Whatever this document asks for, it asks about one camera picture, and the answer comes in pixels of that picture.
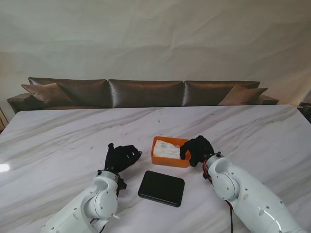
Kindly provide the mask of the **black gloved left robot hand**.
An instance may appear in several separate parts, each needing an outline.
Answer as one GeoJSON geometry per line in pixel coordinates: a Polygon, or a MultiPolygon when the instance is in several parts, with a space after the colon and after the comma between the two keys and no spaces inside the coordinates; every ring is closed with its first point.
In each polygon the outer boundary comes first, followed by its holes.
{"type": "Polygon", "coordinates": [[[120,173],[132,166],[141,157],[142,152],[134,145],[114,147],[113,143],[108,145],[104,169],[113,173],[120,173]]]}

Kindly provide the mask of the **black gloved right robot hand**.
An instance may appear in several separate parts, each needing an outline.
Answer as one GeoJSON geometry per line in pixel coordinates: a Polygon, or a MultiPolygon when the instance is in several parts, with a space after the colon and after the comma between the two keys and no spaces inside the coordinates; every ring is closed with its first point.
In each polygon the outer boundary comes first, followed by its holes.
{"type": "Polygon", "coordinates": [[[202,135],[187,141],[180,147],[181,160],[185,160],[187,151],[190,152],[189,163],[192,167],[196,167],[198,163],[203,163],[215,154],[210,142],[202,135]]]}

